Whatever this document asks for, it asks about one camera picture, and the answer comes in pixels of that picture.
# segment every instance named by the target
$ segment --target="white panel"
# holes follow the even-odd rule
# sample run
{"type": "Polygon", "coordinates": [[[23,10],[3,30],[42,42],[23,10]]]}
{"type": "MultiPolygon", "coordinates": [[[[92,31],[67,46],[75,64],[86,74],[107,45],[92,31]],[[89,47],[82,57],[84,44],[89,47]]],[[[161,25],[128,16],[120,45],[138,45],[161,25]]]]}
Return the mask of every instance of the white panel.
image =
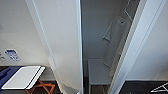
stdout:
{"type": "Polygon", "coordinates": [[[119,93],[129,71],[132,69],[144,46],[146,38],[148,38],[148,35],[150,34],[150,29],[153,27],[152,24],[156,22],[166,0],[162,1],[140,1],[135,20],[130,29],[126,45],[110,87],[110,89],[112,89],[112,91],[109,92],[110,94],[119,93]]]}
{"type": "Polygon", "coordinates": [[[34,0],[33,3],[35,6],[28,4],[28,7],[30,12],[36,9],[36,13],[34,11],[31,14],[61,91],[65,94],[81,91],[83,74],[80,1],[34,0]]]}
{"type": "Polygon", "coordinates": [[[127,80],[168,80],[168,2],[154,24],[127,80]]]}

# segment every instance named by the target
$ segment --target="white wall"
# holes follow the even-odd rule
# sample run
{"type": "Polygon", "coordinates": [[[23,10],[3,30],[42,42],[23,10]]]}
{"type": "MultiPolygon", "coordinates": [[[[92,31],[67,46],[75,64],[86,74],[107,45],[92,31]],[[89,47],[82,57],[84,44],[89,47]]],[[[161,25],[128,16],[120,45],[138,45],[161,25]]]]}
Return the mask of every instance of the white wall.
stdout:
{"type": "MultiPolygon", "coordinates": [[[[43,65],[49,67],[43,45],[24,0],[0,0],[0,52],[6,58],[0,66],[43,65]],[[11,61],[5,54],[14,49],[20,61],[11,61]]],[[[42,79],[54,80],[47,68],[42,79]]]]}
{"type": "Polygon", "coordinates": [[[83,59],[105,56],[109,42],[103,36],[120,11],[121,0],[81,0],[83,59]]]}
{"type": "Polygon", "coordinates": [[[164,6],[127,80],[168,81],[168,2],[164,6]]]}

